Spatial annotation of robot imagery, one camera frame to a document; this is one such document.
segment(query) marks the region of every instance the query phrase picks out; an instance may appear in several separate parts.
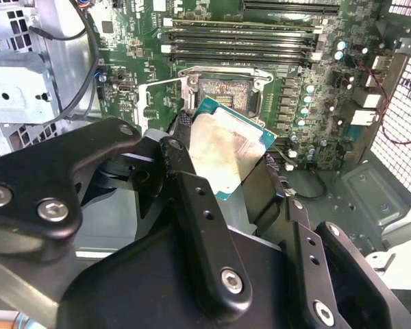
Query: black plastic part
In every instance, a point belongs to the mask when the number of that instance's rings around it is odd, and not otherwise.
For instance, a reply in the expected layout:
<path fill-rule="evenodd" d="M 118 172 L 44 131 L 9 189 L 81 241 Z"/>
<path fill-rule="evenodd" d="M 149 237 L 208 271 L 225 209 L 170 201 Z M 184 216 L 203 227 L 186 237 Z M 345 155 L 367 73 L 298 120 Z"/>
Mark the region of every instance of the black plastic part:
<path fill-rule="evenodd" d="M 192 294 L 199 272 L 186 265 L 188 250 L 179 234 L 169 224 L 81 273 L 64 294 L 58 329 L 290 328 L 280 251 L 229 232 L 252 278 L 253 302 L 236 322 L 220 326 Z"/>
<path fill-rule="evenodd" d="M 172 137 L 162 138 L 160 146 L 167 172 L 164 188 L 171 191 L 175 202 L 197 301 L 217 321 L 233 322 L 248 310 L 253 291 L 227 224 L 210 184 L 195 175 L 186 147 Z M 225 288 L 224 269 L 240 276 L 240 293 Z"/>
<path fill-rule="evenodd" d="M 344 307 L 345 312 L 352 307 L 358 310 L 352 316 L 345 315 L 346 319 L 352 322 L 357 318 L 356 313 L 360 313 L 365 325 L 359 328 L 411 329 L 411 314 L 382 282 L 347 235 L 338 226 L 329 222 L 318 225 L 316 232 L 323 239 L 325 248 L 329 250 L 331 276 L 340 278 L 340 287 L 349 287 L 347 293 L 341 293 L 347 297 L 339 300 L 339 305 L 347 305 Z"/>
<path fill-rule="evenodd" d="M 132 134 L 122 133 L 121 127 Z M 84 187 L 79 191 L 83 195 L 97 166 L 115 154 L 131 151 L 139 140 L 135 128 L 107 119 L 1 157 L 0 185 L 11 190 L 12 200 L 0 207 L 0 254 L 37 260 L 63 255 L 82 221 L 75 185 Z M 68 216 L 62 221 L 38 216 L 38 205 L 50 198 L 66 204 Z"/>

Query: green circuit board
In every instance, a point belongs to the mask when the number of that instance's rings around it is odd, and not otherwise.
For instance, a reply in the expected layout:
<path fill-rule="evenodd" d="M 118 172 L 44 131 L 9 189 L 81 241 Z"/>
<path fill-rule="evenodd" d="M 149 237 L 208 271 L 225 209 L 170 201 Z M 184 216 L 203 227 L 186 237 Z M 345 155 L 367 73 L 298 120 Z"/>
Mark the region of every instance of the green circuit board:
<path fill-rule="evenodd" d="M 101 66 L 107 76 L 106 82 L 98 83 L 102 115 L 119 117 L 142 130 L 148 127 L 167 130 L 177 112 L 185 106 L 186 100 L 182 94 L 181 80 L 159 82 L 179 79 L 180 71 L 195 65 L 258 69 L 270 74 L 273 79 L 264 85 L 261 95 L 251 91 L 247 97 L 239 98 L 243 100 L 242 110 L 252 113 L 256 108 L 258 113 L 253 119 L 263 122 L 268 130 L 278 136 L 278 147 L 282 146 L 280 143 L 287 143 L 283 141 L 290 137 L 296 138 L 298 156 L 295 161 L 299 167 L 307 161 L 316 161 L 320 169 L 337 168 L 340 165 L 338 146 L 354 143 L 360 135 L 359 129 L 350 130 L 347 124 L 339 125 L 338 118 L 342 117 L 342 108 L 350 102 L 353 89 L 361 84 L 361 75 L 364 74 L 359 68 L 347 65 L 344 56 L 361 62 L 375 52 L 379 56 L 389 57 L 389 51 L 378 46 L 381 44 L 375 28 L 378 2 L 317 1 L 317 5 L 335 8 L 335 12 L 327 16 L 325 12 L 311 14 L 311 2 L 295 1 L 300 5 L 306 4 L 305 10 L 308 8 L 308 12 L 290 14 L 292 11 L 287 10 L 292 8 L 287 9 L 286 6 L 292 5 L 292 1 L 280 2 L 284 10 L 271 13 L 247 9 L 249 5 L 262 4 L 261 1 L 96 0 L 90 13 L 95 30 L 100 35 Z M 203 39 L 197 37 L 197 33 L 199 36 L 207 35 L 201 34 L 202 29 L 214 32 L 204 43 L 213 42 L 211 48 L 217 47 L 217 50 L 210 50 L 209 46 L 203 44 Z M 222 39 L 223 34 L 229 29 L 248 30 L 254 36 L 260 33 L 258 31 L 268 29 L 269 32 L 261 34 L 269 40 L 268 47 L 275 42 L 274 36 L 284 36 L 285 47 L 290 47 L 296 55 L 287 59 L 285 54 L 283 60 L 280 57 L 283 51 L 279 49 L 280 54 L 266 53 L 268 57 L 262 61 L 250 57 L 256 56 L 258 50 L 244 44 L 241 51 L 233 49 L 232 60 L 228 60 L 230 51 L 222 51 L 221 47 L 225 46 L 227 40 Z M 179 37 L 178 31 L 184 34 Z M 296 38 L 301 39 L 295 41 L 292 31 Z M 164 44 L 172 42 L 173 36 L 178 38 L 180 43 L 177 47 L 181 50 L 169 55 L 167 49 L 173 51 L 176 47 Z M 183 44 L 186 40 L 191 43 L 190 48 Z M 297 42 L 297 46 L 293 46 L 292 42 Z M 347 45 L 342 51 L 342 58 L 336 58 L 339 42 Z M 312 48 L 310 53 L 301 51 L 305 52 L 304 59 L 292 48 L 309 44 Z M 365 46 L 369 53 L 363 54 L 354 45 L 361 48 Z M 388 66 L 381 67 L 379 74 L 383 76 L 386 70 Z M 338 72 L 342 74 L 342 82 L 345 73 L 354 77 L 351 90 L 334 81 L 338 80 Z M 206 86 L 203 89 L 208 88 L 209 95 L 216 93 L 216 100 L 229 107 L 232 104 L 237 106 L 234 103 L 236 96 L 232 93 L 241 93 L 240 90 L 244 90 L 247 83 L 253 83 L 250 79 L 240 78 L 240 74 L 225 76 L 224 87 L 216 84 L 222 76 L 210 73 L 208 79 L 202 81 L 203 86 Z M 146 107 L 142 110 L 145 125 L 137 113 L 139 86 L 143 84 L 149 85 L 146 89 Z M 333 111 L 326 110 L 327 103 L 332 104 Z M 309 149 L 316 150 L 316 159 L 310 158 Z"/>

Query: screw hole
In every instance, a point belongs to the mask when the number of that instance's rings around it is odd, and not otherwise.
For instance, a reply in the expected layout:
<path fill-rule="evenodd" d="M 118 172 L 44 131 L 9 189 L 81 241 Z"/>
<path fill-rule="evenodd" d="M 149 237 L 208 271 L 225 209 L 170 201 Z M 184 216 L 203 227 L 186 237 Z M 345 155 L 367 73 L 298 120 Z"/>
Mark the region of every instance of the screw hole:
<path fill-rule="evenodd" d="M 315 257 L 310 256 L 309 258 L 310 258 L 310 260 L 311 260 L 315 265 L 320 265 L 320 262 L 319 262 L 318 259 L 316 259 Z"/>
<path fill-rule="evenodd" d="M 137 183 L 144 183 L 148 180 L 149 178 L 149 173 L 144 170 L 137 171 L 137 173 L 134 175 L 134 180 Z"/>
<path fill-rule="evenodd" d="M 206 219 L 210 221 L 214 218 L 213 214 L 209 210 L 204 210 L 203 215 Z"/>
<path fill-rule="evenodd" d="M 50 95 L 48 93 L 41 94 L 41 99 L 43 101 L 47 101 L 47 102 L 50 102 L 52 100 L 52 98 L 50 97 Z"/>
<path fill-rule="evenodd" d="M 177 140 L 171 139 L 169 141 L 169 144 L 171 144 L 174 148 L 176 149 L 183 149 L 183 145 L 181 145 Z"/>
<path fill-rule="evenodd" d="M 201 187 L 197 187 L 197 188 L 195 189 L 195 191 L 196 191 L 199 195 L 201 195 L 201 196 L 202 196 L 202 195 L 206 195 L 206 194 L 205 194 L 206 192 L 204 192 Z"/>

